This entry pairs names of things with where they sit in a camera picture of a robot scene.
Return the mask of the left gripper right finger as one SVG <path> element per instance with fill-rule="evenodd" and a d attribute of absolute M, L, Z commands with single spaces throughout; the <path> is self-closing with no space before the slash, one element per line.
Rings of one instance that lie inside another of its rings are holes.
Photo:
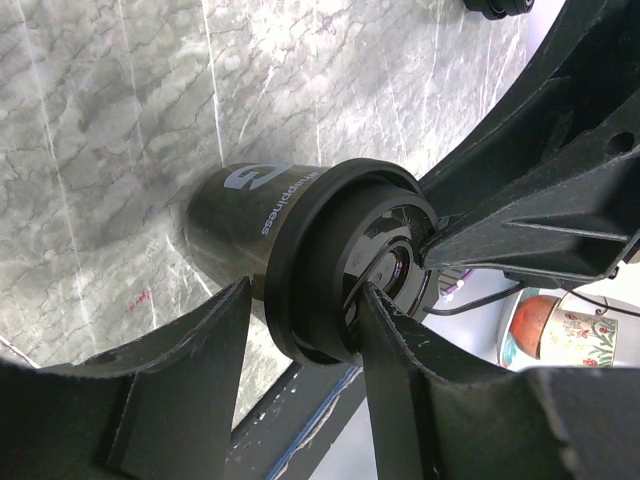
<path fill-rule="evenodd" d="M 512 372 L 359 297 L 362 358 L 382 479 L 635 479 L 639 373 Z"/>

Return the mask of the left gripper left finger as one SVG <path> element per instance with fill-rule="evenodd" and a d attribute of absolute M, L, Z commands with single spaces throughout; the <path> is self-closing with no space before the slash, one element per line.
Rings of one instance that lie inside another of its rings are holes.
<path fill-rule="evenodd" d="M 250 317 L 239 279 L 78 364 L 1 364 L 5 479 L 220 479 Z"/>

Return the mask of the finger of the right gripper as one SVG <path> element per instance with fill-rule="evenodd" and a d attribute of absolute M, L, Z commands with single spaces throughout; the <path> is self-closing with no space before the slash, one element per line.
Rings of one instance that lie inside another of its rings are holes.
<path fill-rule="evenodd" d="M 639 132 L 639 4 L 568 1 L 531 61 L 420 181 L 438 216 L 464 215 L 594 133 Z"/>
<path fill-rule="evenodd" d="M 429 270 L 489 268 L 584 284 L 639 255 L 639 151 L 575 172 L 543 167 L 457 216 L 424 250 Z"/>

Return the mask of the dark takeout cup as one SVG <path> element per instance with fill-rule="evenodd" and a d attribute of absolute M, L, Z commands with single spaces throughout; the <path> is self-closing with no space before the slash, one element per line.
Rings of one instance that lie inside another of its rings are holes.
<path fill-rule="evenodd" d="M 262 301 L 275 241 L 324 167 L 237 163 L 215 170 L 190 200 L 185 242 L 195 265 L 220 286 L 247 277 Z"/>

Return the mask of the black cup lid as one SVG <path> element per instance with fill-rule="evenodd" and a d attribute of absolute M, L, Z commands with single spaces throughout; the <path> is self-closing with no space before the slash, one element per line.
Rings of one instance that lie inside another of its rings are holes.
<path fill-rule="evenodd" d="M 464 0 L 465 7 L 472 12 L 481 13 L 491 21 L 507 16 L 527 14 L 533 8 L 534 0 Z"/>
<path fill-rule="evenodd" d="M 438 231 L 417 180 L 399 165 L 352 159 L 322 172 L 287 213 L 266 271 L 266 321 L 303 365 L 360 364 L 359 321 L 347 313 L 385 259 L 383 291 L 422 321 L 438 296 L 419 250 Z"/>

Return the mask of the floral ceramic jar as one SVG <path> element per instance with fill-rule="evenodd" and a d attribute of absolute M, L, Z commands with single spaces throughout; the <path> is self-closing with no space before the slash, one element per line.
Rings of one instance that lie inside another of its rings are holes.
<path fill-rule="evenodd" d="M 565 300 L 525 293 L 515 304 L 498 343 L 498 364 L 612 367 L 618 321 L 567 310 Z"/>

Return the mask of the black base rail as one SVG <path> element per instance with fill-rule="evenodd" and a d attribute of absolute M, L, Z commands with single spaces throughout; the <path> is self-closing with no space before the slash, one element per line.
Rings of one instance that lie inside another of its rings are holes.
<path fill-rule="evenodd" d="M 292 364 L 234 428 L 226 479 L 308 479 L 365 398 L 362 369 Z"/>

